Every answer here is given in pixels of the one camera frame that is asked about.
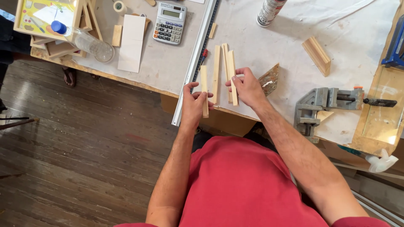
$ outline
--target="wooden floor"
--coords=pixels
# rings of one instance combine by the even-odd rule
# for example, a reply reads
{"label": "wooden floor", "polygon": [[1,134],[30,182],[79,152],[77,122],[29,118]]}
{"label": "wooden floor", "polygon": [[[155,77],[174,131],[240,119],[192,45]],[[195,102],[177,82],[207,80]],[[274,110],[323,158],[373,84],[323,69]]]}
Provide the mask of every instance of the wooden floor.
{"label": "wooden floor", "polygon": [[0,132],[2,227],[113,226],[145,220],[177,134],[160,96],[80,72],[75,88],[52,63],[14,62],[0,97],[7,117],[39,117]]}

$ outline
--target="left hand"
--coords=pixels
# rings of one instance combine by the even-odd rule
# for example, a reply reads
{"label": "left hand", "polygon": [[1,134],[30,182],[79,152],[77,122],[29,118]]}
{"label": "left hand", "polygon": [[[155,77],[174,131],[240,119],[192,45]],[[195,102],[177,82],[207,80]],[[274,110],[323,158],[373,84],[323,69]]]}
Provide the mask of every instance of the left hand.
{"label": "left hand", "polygon": [[[184,85],[181,125],[183,128],[196,130],[199,124],[199,119],[202,116],[202,105],[206,100],[206,96],[213,97],[213,93],[195,92],[191,94],[191,88],[197,87],[198,82],[191,82]],[[213,103],[208,101],[209,110],[213,110]]]}

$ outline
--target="tape roll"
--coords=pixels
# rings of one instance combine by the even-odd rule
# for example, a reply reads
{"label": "tape roll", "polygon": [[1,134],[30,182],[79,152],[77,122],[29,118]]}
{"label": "tape roll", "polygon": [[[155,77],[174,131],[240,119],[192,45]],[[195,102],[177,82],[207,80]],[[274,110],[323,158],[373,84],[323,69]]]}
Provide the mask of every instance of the tape roll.
{"label": "tape roll", "polygon": [[117,12],[119,15],[123,16],[126,14],[128,11],[128,8],[125,6],[125,4],[121,1],[116,1],[114,3],[114,10]]}

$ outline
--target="water bottle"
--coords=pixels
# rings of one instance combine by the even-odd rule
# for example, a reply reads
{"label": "water bottle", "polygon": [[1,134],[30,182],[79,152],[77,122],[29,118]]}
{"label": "water bottle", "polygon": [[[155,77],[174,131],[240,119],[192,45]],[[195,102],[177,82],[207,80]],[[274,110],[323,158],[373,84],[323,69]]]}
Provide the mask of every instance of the water bottle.
{"label": "water bottle", "polygon": [[73,46],[94,55],[100,62],[108,62],[114,57],[115,50],[111,44],[95,38],[84,29],[66,27],[59,21],[53,21],[50,26],[53,31],[65,36]]}

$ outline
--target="right hand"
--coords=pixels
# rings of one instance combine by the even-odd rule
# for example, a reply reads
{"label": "right hand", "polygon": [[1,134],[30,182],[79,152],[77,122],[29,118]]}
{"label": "right hand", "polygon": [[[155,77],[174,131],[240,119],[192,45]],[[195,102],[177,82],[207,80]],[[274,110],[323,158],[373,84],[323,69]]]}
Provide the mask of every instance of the right hand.
{"label": "right hand", "polygon": [[[244,76],[233,76],[231,78],[234,86],[236,86],[238,96],[243,103],[251,107],[253,110],[256,110],[263,104],[269,103],[264,91],[262,91],[259,81],[255,78],[250,68],[245,67],[237,69],[236,74],[244,74]],[[226,86],[230,87],[229,91],[231,92],[230,80],[226,82]]]}

